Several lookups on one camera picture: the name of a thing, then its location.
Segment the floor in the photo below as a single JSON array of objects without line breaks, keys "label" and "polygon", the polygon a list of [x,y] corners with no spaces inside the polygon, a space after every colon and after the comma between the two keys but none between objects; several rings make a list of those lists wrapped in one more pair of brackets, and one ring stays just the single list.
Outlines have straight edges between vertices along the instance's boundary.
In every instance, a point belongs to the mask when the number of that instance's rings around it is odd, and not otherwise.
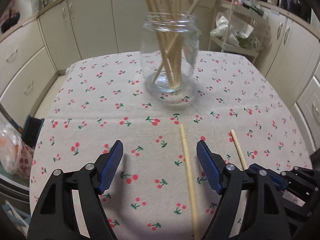
[{"label": "floor", "polygon": [[61,88],[65,80],[65,76],[60,76],[55,80],[47,94],[44,96],[38,110],[36,111],[34,116],[35,118],[41,119],[47,117],[51,104],[55,100],[57,93],[59,92],[59,89]]}]

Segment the jar mouth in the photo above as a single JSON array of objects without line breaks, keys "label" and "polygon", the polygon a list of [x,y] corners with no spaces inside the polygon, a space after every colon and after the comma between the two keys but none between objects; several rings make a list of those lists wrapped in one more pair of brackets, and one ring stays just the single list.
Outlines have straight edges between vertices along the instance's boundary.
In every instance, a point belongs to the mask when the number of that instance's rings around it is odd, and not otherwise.
[{"label": "jar mouth", "polygon": [[149,13],[145,18],[145,27],[151,27],[157,30],[170,29],[178,31],[190,27],[194,28],[196,19],[195,14],[189,14],[186,11],[170,14],[163,10],[163,12],[159,13]]}]

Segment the cherry print tablecloth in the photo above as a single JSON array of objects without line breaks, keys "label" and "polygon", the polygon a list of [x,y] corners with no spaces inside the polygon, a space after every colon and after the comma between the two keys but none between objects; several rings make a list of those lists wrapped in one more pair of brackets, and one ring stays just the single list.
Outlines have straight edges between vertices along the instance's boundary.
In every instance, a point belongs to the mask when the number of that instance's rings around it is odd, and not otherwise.
[{"label": "cherry print tablecloth", "polygon": [[[154,53],[142,60],[156,70],[161,57]],[[294,165],[312,167],[288,108],[246,58],[201,51],[191,83],[194,93],[151,95],[138,52],[73,64],[37,142],[31,211],[53,170],[78,170],[107,154],[119,139],[124,156],[100,198],[118,239],[193,239],[179,124],[185,125],[188,138],[202,233],[219,196],[196,158],[198,140],[205,140],[226,163],[241,167],[229,133],[235,129],[248,165],[258,163],[277,172]],[[168,104],[174,100],[179,103]],[[80,231],[89,236],[76,197],[75,210]],[[242,201],[233,234],[243,212]]]}]

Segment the chopstick on table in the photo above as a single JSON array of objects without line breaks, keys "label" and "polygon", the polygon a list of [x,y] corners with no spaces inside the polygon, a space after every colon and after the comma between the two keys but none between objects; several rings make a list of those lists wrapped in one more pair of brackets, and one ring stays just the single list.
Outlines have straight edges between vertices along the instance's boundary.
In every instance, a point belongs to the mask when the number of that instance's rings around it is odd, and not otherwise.
[{"label": "chopstick on table", "polygon": [[188,176],[188,185],[189,185],[189,194],[190,194],[190,204],[191,204],[191,214],[192,214],[192,222],[193,222],[193,231],[195,240],[200,240],[200,233],[199,233],[199,220],[198,220],[198,213],[197,213],[197,206],[196,206],[196,193],[195,193],[195,186],[193,184],[193,176],[192,176],[192,168],[187,144],[187,138],[184,131],[184,125],[180,125],[180,133],[184,151],[184,157],[186,159],[186,169],[187,169],[187,176]]},{"label": "chopstick on table", "polygon": [[236,136],[236,133],[235,133],[235,131],[234,131],[233,129],[230,131],[230,133],[231,133],[231,136],[232,136],[232,138],[233,138],[233,142],[235,143],[235,146],[236,146],[236,149],[237,149],[239,158],[240,158],[240,162],[241,162],[242,168],[243,168],[243,170],[246,170],[246,169],[248,168],[248,165],[247,165],[247,163],[245,162],[245,159],[244,159],[242,150],[241,150],[241,148],[240,148],[240,144],[239,144],[239,142],[238,142],[238,138],[237,138],[237,136]]}]

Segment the black and blue object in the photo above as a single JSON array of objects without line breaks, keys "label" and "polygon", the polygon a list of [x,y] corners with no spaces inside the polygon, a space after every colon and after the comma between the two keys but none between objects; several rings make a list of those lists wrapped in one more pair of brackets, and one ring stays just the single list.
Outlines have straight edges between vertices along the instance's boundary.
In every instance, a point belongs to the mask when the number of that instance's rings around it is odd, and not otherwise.
[{"label": "black and blue object", "polygon": [[[202,240],[318,239],[319,171],[295,166],[278,174],[257,164],[241,171],[212,153],[202,140],[196,150],[210,187],[221,195]],[[33,212],[28,240],[116,240],[98,195],[110,187],[122,156],[123,144],[116,141],[109,154],[100,155],[79,171],[53,171]],[[72,190],[79,191],[90,238],[79,233]],[[248,198],[241,229],[229,237],[242,190],[248,190]],[[305,204],[301,207],[283,198],[285,190]]]}]

